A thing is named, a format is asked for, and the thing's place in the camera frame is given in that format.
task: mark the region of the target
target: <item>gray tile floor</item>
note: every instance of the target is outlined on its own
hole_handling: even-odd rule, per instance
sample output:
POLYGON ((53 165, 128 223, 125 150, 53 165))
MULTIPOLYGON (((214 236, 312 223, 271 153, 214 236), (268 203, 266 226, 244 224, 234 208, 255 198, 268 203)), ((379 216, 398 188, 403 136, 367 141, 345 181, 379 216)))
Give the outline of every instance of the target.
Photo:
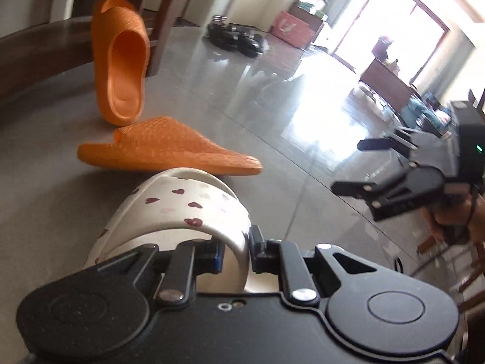
MULTIPOLYGON (((172 30, 162 67, 146 81, 142 119, 169 115, 218 144, 260 159, 257 177, 225 177, 267 237, 311 248, 331 242, 405 271, 426 235, 415 214, 374 223, 363 203, 328 189, 392 163, 357 142, 389 125, 348 97, 355 75, 325 54, 268 37, 259 59, 216 49, 198 28, 172 30)), ((79 269, 99 231, 149 175, 103 171, 76 159, 83 142, 110 141, 88 64, 0 102, 0 333, 2 362, 25 353, 15 310, 32 289, 79 269)), ((446 265, 423 278, 446 286, 446 265)))

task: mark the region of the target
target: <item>person's arm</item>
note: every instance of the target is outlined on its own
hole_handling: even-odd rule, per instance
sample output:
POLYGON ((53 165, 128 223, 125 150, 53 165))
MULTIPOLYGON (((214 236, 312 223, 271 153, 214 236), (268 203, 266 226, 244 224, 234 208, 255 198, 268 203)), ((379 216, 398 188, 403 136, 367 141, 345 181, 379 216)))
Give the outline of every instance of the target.
MULTIPOLYGON (((471 196, 462 204, 441 208, 434 214, 426 208, 421 214, 428 225, 433 237, 439 242, 443 240, 443 228, 440 226, 465 225, 471 211, 471 196)), ((473 217, 468 224, 470 240, 472 242, 485 242, 485 200, 477 196, 477 204, 473 217)))

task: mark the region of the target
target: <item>doorway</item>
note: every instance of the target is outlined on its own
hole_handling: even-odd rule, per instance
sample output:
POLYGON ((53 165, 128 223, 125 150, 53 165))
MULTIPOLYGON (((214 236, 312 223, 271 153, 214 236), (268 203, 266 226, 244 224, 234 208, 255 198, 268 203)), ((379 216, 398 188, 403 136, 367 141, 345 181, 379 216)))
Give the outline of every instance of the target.
POLYGON ((448 32, 448 27, 420 0, 368 0, 335 50, 335 55, 361 74, 374 60, 380 37, 392 41, 390 62, 398 77, 412 84, 448 32))

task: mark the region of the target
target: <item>slipper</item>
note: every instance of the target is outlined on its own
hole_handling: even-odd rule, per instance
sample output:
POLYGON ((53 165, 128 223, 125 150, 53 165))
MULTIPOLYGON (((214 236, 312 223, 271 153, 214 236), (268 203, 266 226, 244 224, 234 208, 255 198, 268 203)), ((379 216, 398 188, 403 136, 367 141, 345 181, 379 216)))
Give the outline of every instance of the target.
POLYGON ((100 0, 91 25, 96 93, 103 117, 117 126, 138 120, 144 104, 149 38, 126 0, 100 0))
POLYGON ((108 169, 159 172, 190 167, 213 175, 257 175, 258 159, 224 149, 199 132, 162 116, 115 131, 115 143, 84 143, 84 163, 108 169))

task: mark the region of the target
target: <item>pair of black shoes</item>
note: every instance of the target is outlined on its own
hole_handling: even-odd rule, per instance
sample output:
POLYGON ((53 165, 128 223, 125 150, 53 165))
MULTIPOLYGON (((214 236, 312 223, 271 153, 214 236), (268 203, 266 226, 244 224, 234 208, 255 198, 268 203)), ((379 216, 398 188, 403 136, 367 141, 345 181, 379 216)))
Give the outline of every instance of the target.
POLYGON ((259 57, 266 50, 267 41, 263 36, 254 34, 248 28, 210 23, 207 26, 207 35, 216 47, 229 51, 239 50, 248 57, 259 57))

